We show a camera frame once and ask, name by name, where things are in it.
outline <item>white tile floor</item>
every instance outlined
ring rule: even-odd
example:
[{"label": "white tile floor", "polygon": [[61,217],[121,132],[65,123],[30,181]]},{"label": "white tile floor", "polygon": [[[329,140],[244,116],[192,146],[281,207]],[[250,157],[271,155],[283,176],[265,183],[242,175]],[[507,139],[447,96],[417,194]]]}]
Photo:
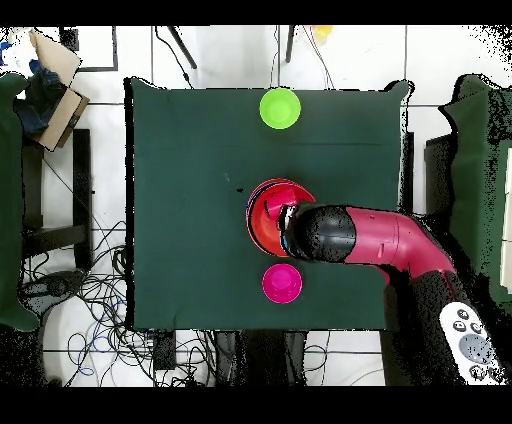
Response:
[{"label": "white tile floor", "polygon": [[[55,28],[40,28],[54,38]],[[152,27],[117,27],[117,72],[78,73],[72,87],[91,99],[78,128],[89,128],[92,141],[93,208],[95,241],[101,240],[99,228],[107,231],[124,220],[125,190],[125,128],[122,102],[122,80],[126,76],[144,78],[160,87],[186,88],[170,50],[154,36]],[[191,70],[181,51],[165,27],[159,28],[162,38],[175,49],[195,88],[269,87],[272,59],[276,53],[275,26],[211,26],[179,29],[190,53],[198,64]],[[109,53],[111,32],[105,27],[93,31],[79,28],[79,56],[83,66],[111,66]],[[323,89],[325,72],[311,48],[302,28],[297,28],[292,61],[284,61],[287,26],[281,27],[280,84],[295,89]],[[450,101],[453,86],[465,73],[485,73],[494,82],[509,86],[512,65],[503,59],[496,41],[474,27],[462,26],[335,26],[325,45],[319,49],[336,88],[381,90],[393,80],[407,78],[415,84],[411,96],[409,131],[415,133],[414,209],[425,211],[423,147],[426,140],[450,132],[448,122],[435,106]],[[272,86],[277,85],[277,64]],[[46,153],[47,161],[71,185],[72,143],[63,149]],[[45,226],[71,223],[72,195],[46,168],[43,182]],[[109,236],[110,245],[124,241],[124,226]],[[38,263],[41,258],[34,258]],[[73,269],[71,251],[57,250],[43,266],[43,272]],[[99,263],[94,272],[109,273],[108,260]],[[76,372],[68,357],[68,338],[85,332],[92,323],[85,306],[71,299],[56,307],[47,323],[44,349],[49,375],[65,381]],[[191,331],[178,333],[180,341],[195,337]],[[307,344],[326,347],[328,333],[311,332]],[[71,349],[80,350],[80,340],[71,340]],[[83,366],[96,368],[91,376],[78,374],[73,386],[97,386],[97,376],[109,369],[115,354],[102,353],[102,346],[86,359]],[[311,385],[383,385],[382,359],[377,332],[331,332],[329,355],[324,370],[307,373]],[[70,353],[76,362],[78,352]],[[180,352],[181,359],[186,353]],[[324,355],[318,348],[308,349],[306,369],[322,364]],[[206,378],[206,369],[197,371]],[[107,373],[104,386],[152,385],[139,367],[117,361]]]}]

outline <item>pink cup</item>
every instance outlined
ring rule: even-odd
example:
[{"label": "pink cup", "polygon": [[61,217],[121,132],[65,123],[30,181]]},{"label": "pink cup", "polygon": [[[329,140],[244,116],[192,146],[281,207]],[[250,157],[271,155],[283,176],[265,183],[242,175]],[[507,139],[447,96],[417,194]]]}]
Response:
[{"label": "pink cup", "polygon": [[302,290],[299,271],[288,264],[272,265],[263,275],[263,293],[272,302],[293,302]]}]

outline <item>green cloth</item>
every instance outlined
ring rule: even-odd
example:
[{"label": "green cloth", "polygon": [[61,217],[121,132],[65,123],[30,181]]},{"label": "green cloth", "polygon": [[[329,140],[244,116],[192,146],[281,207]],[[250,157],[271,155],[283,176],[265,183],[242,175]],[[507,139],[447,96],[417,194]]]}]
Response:
[{"label": "green cloth", "polygon": [[[385,328],[377,270],[269,256],[249,238],[245,207],[258,184],[283,177],[318,202],[396,210],[407,81],[383,92],[295,91],[301,114],[286,130],[259,116],[267,90],[131,85],[137,329]],[[303,279],[286,305],[261,288],[279,262]]]},{"label": "green cloth", "polygon": [[512,147],[512,91],[479,75],[464,75],[451,104],[440,108],[457,134],[451,165],[454,204],[450,232],[472,267],[490,279],[495,302],[512,296],[500,285],[507,153]]},{"label": "green cloth", "polygon": [[21,75],[0,76],[0,324],[20,331],[39,326],[37,316],[17,297],[21,279],[23,185],[21,175],[22,128],[13,100],[28,86]]}]

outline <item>red bowl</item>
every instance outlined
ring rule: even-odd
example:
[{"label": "red bowl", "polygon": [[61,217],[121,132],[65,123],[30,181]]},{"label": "red bowl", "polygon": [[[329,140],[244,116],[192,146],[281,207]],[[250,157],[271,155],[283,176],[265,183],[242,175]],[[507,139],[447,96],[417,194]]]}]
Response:
[{"label": "red bowl", "polygon": [[302,186],[284,178],[274,178],[260,184],[251,193],[246,209],[249,235],[265,253],[286,257],[279,240],[278,219],[283,206],[314,202],[315,198]]}]

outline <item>yellow bottle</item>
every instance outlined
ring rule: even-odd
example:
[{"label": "yellow bottle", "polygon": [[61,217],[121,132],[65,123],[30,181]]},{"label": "yellow bottle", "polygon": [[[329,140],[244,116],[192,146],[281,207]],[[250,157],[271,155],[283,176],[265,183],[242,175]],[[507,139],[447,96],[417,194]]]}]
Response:
[{"label": "yellow bottle", "polygon": [[332,31],[332,25],[313,25],[313,36],[319,44],[325,44]]}]

